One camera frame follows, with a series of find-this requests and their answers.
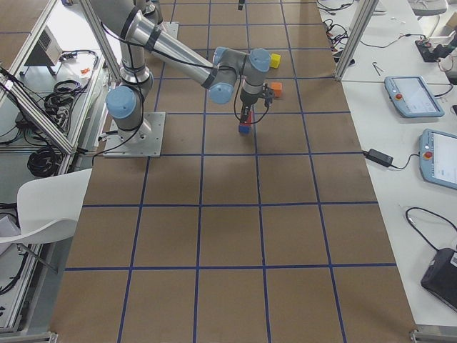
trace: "power adapter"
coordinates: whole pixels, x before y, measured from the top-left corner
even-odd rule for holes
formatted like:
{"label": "power adapter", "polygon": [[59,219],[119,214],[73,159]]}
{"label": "power adapter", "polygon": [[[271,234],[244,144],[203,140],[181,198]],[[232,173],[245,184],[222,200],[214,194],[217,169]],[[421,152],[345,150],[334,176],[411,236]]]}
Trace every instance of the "power adapter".
{"label": "power adapter", "polygon": [[383,154],[382,152],[375,150],[375,149],[370,149],[369,151],[363,151],[363,155],[373,161],[376,162],[377,164],[380,164],[381,166],[385,167],[390,167],[393,162],[393,157]]}

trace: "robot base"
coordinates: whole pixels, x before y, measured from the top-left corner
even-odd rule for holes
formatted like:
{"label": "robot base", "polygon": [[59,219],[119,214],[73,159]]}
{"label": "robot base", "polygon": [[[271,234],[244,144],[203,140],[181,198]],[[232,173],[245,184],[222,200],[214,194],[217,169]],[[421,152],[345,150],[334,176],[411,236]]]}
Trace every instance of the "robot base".
{"label": "robot base", "polygon": [[[130,145],[123,144],[118,148],[107,151],[104,153],[105,157],[160,157],[162,149],[162,139],[164,137],[165,127],[165,112],[144,112],[144,118],[147,120],[152,128],[152,131],[146,138],[139,143]],[[111,123],[110,131],[116,131],[117,125],[113,121]],[[118,135],[108,136],[105,149],[109,150],[122,143]]]}

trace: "blue block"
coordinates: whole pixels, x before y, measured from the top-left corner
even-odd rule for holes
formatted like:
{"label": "blue block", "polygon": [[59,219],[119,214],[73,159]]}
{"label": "blue block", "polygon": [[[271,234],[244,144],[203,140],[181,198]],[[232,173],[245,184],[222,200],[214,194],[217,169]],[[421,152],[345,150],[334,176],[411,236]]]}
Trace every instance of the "blue block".
{"label": "blue block", "polygon": [[240,134],[248,134],[249,132],[251,132],[251,127],[250,126],[247,126],[247,125],[241,125],[239,124],[238,125],[238,132]]}

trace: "yellow block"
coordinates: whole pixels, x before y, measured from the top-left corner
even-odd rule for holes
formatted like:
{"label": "yellow block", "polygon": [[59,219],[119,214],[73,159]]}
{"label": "yellow block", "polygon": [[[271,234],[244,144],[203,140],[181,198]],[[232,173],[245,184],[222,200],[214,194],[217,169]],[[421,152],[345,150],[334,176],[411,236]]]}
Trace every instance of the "yellow block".
{"label": "yellow block", "polygon": [[280,63],[281,63],[281,55],[271,54],[270,67],[276,69],[279,67]]}

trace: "orange block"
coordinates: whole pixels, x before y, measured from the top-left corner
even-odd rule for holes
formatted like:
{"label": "orange block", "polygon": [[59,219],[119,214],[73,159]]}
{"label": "orange block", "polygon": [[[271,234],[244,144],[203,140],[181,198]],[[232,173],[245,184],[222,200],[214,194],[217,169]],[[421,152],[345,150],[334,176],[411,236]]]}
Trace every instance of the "orange block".
{"label": "orange block", "polygon": [[274,97],[279,98],[283,93],[283,84],[282,82],[271,82],[271,89],[274,91]]}

